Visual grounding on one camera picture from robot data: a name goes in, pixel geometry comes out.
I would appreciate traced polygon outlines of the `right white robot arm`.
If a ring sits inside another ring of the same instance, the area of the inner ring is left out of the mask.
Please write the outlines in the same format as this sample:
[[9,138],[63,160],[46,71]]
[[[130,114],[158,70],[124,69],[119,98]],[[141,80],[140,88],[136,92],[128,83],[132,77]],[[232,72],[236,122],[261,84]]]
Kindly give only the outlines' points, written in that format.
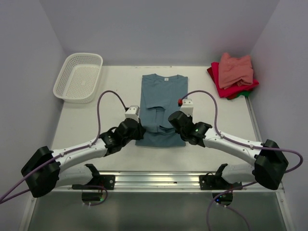
[[242,164],[222,164],[215,173],[214,183],[220,189],[241,182],[257,182],[263,187],[276,190],[288,167],[288,161],[277,143],[251,142],[238,137],[227,137],[204,122],[194,123],[192,117],[176,111],[168,118],[181,139],[191,145],[216,149],[244,161]]

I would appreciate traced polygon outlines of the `blue-grey t shirt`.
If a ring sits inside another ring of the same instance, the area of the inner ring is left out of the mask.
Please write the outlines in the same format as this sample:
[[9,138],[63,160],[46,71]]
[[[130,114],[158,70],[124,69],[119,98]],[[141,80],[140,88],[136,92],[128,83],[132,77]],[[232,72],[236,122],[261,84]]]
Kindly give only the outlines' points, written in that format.
[[178,100],[187,93],[187,77],[163,77],[157,74],[142,76],[140,119],[146,132],[135,145],[153,148],[186,146],[169,123],[168,117],[180,109]]

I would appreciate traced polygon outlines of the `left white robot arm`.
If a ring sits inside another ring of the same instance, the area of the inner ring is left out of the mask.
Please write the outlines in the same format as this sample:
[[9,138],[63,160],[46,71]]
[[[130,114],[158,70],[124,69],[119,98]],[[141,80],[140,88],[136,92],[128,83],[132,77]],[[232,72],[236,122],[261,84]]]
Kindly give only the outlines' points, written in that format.
[[145,132],[140,121],[127,118],[118,127],[113,127],[80,146],[58,150],[43,146],[37,149],[21,173],[35,198],[69,184],[86,185],[89,189],[95,189],[99,186],[100,177],[94,165],[76,166],[117,153],[130,141],[143,139]]

